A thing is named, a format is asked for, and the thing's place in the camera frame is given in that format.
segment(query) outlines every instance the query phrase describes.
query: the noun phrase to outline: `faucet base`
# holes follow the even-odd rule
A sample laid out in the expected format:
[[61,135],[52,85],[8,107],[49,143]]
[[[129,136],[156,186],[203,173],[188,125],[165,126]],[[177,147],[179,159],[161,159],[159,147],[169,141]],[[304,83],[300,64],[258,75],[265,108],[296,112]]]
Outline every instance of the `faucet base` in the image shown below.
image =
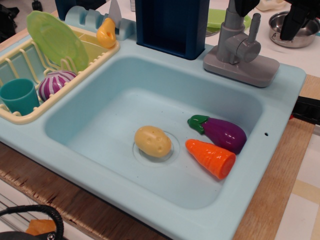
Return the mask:
[[204,57],[205,70],[259,88],[265,88],[272,83],[280,66],[277,60],[260,55],[251,62],[222,62],[217,59],[217,50],[218,46],[215,46]]

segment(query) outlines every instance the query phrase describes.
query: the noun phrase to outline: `black cable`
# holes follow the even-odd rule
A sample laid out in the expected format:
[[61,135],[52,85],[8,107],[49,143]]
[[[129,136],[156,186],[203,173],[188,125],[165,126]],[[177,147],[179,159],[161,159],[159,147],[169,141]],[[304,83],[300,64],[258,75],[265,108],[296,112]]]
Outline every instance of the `black cable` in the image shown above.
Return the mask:
[[55,223],[56,227],[56,240],[62,240],[64,235],[64,222],[62,220],[59,212],[47,205],[22,205],[8,207],[5,210],[0,211],[0,217],[6,214],[17,214],[17,213],[27,213],[27,212],[41,212],[47,214]]

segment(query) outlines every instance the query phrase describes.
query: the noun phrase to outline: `purple eggplant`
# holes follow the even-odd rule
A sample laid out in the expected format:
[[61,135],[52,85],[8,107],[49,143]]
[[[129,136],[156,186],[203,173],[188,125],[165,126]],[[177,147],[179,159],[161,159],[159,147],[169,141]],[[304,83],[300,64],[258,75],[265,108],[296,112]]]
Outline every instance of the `purple eggplant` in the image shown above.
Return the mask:
[[205,134],[215,145],[239,154],[247,136],[239,126],[229,121],[203,115],[193,115],[188,121],[191,128],[201,135]]

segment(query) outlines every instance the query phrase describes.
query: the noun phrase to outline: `white tabletop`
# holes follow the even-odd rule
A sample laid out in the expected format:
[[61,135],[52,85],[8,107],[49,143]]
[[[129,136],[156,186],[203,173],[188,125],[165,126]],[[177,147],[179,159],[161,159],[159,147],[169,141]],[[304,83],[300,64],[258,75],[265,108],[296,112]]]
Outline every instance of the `white tabletop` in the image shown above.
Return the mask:
[[[98,8],[97,10],[101,14],[109,12],[110,0]],[[130,0],[118,0],[121,15],[124,19],[136,21],[136,13],[131,11]],[[211,9],[227,9],[229,4],[228,0],[210,0],[209,7]],[[320,36],[316,36],[312,44],[303,48],[287,48],[279,46],[273,43],[269,38],[269,19],[276,13],[282,11],[288,11],[290,4],[287,3],[285,7],[278,10],[260,11],[258,9],[252,10],[248,15],[253,16],[254,13],[261,14],[261,24],[256,40],[261,43],[260,55],[276,59],[280,63],[288,64],[291,66],[299,67],[303,69],[307,74],[320,77]],[[217,45],[219,40],[219,34],[209,36],[206,38],[205,43],[209,45]]]

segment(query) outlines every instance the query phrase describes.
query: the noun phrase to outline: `light blue sink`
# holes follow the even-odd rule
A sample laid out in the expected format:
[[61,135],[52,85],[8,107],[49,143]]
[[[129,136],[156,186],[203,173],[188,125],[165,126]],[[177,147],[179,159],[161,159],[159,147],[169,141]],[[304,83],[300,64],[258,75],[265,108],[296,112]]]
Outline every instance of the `light blue sink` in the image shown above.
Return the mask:
[[[137,45],[133,35],[38,119],[0,118],[0,140],[172,239],[232,239],[306,74],[281,64],[269,87],[246,85],[203,69],[211,48],[190,61]],[[247,134],[225,180],[188,154],[187,139],[210,141],[188,126],[192,115],[230,121]],[[145,125],[171,138],[166,160],[135,146]]]

